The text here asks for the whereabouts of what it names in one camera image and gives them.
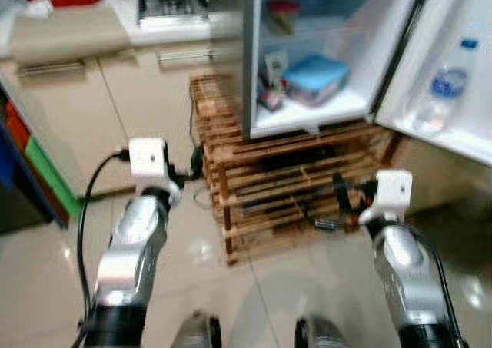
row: wooden pallet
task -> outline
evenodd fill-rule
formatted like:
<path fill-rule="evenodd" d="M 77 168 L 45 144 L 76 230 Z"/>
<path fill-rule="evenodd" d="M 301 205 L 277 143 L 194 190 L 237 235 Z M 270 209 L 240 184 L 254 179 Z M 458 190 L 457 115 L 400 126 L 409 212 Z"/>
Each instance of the wooden pallet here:
<path fill-rule="evenodd" d="M 191 80 L 204 176 L 228 263 L 324 237 L 305 219 L 337 218 L 338 204 L 329 190 L 333 174 L 354 183 L 367 180 L 396 150 L 395 140 L 382 128 L 353 121 L 316 136 L 296 132 L 244 141 L 228 106 L 228 83 L 224 75 Z M 296 162 L 307 155 L 313 160 Z M 358 194 L 350 196 L 356 204 Z"/>

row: water bottle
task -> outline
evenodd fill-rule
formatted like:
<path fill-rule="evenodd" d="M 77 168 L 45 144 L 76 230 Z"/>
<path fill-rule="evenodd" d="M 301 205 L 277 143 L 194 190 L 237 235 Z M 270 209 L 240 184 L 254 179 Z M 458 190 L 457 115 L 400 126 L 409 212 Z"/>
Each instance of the water bottle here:
<path fill-rule="evenodd" d="M 449 62 L 433 77 L 421 103 L 410 113 L 411 127 L 415 131 L 436 134 L 447 125 L 467 88 L 477 47 L 476 39 L 465 38 Z"/>

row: refrigerator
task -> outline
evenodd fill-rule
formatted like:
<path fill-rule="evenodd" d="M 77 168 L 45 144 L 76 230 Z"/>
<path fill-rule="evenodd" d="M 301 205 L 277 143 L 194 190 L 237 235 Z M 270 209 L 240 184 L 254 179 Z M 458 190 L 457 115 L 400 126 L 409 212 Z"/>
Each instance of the refrigerator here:
<path fill-rule="evenodd" d="M 270 0 L 211 0 L 219 9 L 210 16 L 214 41 L 237 42 L 230 103 L 245 139 L 366 119 L 492 166 L 492 0 L 274 1 L 291 4 L 283 33 L 272 27 Z M 287 71 L 313 55 L 348 74 L 320 104 L 284 93 L 271 110 L 261 99 L 272 55 L 283 88 Z M 436 85 L 447 94 L 435 94 Z M 423 128 L 416 116 L 438 128 Z"/>

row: open refrigerator door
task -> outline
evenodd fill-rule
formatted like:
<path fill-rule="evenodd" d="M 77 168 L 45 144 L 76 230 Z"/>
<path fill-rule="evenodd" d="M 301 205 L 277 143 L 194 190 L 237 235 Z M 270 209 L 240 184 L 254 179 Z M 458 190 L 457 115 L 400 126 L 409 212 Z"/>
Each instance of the open refrigerator door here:
<path fill-rule="evenodd" d="M 375 121 L 492 166 L 490 0 L 427 0 Z"/>

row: drawer handle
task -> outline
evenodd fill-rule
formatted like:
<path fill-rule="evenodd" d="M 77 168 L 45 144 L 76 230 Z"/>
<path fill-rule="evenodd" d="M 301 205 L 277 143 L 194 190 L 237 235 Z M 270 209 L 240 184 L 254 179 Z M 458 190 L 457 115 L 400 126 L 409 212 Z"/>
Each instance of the drawer handle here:
<path fill-rule="evenodd" d="M 157 62 L 161 64 L 166 61 L 177 60 L 191 60 L 194 58 L 208 58 L 213 61 L 215 56 L 219 56 L 221 53 L 212 50 L 203 51 L 184 51 L 184 52 L 170 52 L 167 54 L 156 54 Z"/>
<path fill-rule="evenodd" d="M 66 62 L 64 64 L 25 66 L 17 69 L 19 77 L 39 77 L 59 75 L 61 73 L 79 73 L 85 70 L 83 61 Z"/>

